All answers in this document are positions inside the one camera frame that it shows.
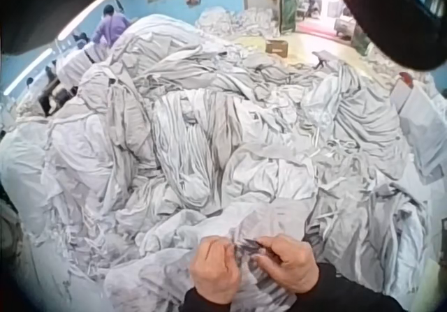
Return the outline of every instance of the person's right hand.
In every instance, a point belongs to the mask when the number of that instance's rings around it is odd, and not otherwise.
[[[202,240],[190,272],[197,293],[215,304],[231,303],[239,289],[241,274],[235,260],[235,247],[224,237]]]
[[[268,255],[256,255],[254,259],[280,286],[302,294],[316,285],[319,270],[312,248],[307,242],[299,242],[286,235],[261,237],[257,241],[278,256],[278,260]]]

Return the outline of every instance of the ceiling light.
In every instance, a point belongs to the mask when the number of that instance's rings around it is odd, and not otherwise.
[[[23,79],[35,68],[37,67],[37,65],[39,65],[40,62],[42,62],[44,59],[46,59],[47,57],[49,57],[52,53],[53,49],[52,48],[48,48],[46,49],[46,51],[44,51],[42,54],[39,55],[39,57],[37,59],[35,59],[34,61],[31,62],[31,64],[29,64],[25,70],[22,71],[22,73],[20,73],[20,75],[18,75],[17,78],[15,78],[14,82],[12,82],[9,87],[6,88],[6,90],[4,91],[3,95],[7,96],[8,94],[10,94],[15,87],[21,82],[23,81]]]
[[[65,26],[64,29],[59,33],[57,39],[59,41],[65,40],[68,35],[92,12],[100,3],[105,0],[95,0],[93,3],[88,5],[81,13],[79,13],[69,24]]]

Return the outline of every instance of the pile of white fabric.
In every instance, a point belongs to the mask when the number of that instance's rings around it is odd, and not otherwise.
[[[58,57],[56,74],[61,84],[67,89],[77,87],[82,76],[92,64],[104,61],[108,55],[106,44],[87,43],[81,50],[70,50]]]
[[[418,285],[428,199],[400,186],[409,148],[386,91],[346,64],[285,66],[151,15],[83,76],[45,149],[48,230],[116,311],[178,309],[209,235],[307,235],[351,280]],[[241,269],[234,311],[295,301],[250,260]]]
[[[208,8],[198,18],[196,27],[225,38],[279,36],[279,26],[271,8],[249,8],[240,13],[230,12],[222,7]]]

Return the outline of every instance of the person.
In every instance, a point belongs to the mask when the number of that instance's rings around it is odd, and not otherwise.
[[[91,40],[99,44],[101,37],[104,36],[107,41],[107,46],[112,47],[131,23],[121,13],[115,13],[112,5],[106,5],[103,13],[104,17],[93,33]]]
[[[290,312],[403,311],[392,297],[337,276],[332,265],[317,264],[307,242],[286,235],[261,237],[257,242],[272,252],[255,255],[258,266],[297,297]],[[230,311],[240,288],[241,273],[235,261],[235,246],[229,239],[202,240],[190,273],[194,288],[186,293],[181,312]]]

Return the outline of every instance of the garment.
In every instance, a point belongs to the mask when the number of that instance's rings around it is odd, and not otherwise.
[[[99,44],[101,36],[104,36],[107,46],[112,47],[130,25],[131,23],[121,13],[106,15],[97,26],[91,40]]]
[[[320,277],[315,287],[297,300],[288,312],[375,312],[403,311],[393,298],[375,293],[344,277],[338,277],[335,268],[329,264],[319,264]],[[231,304],[218,305],[201,297],[196,289],[185,295],[180,312],[229,312]]]

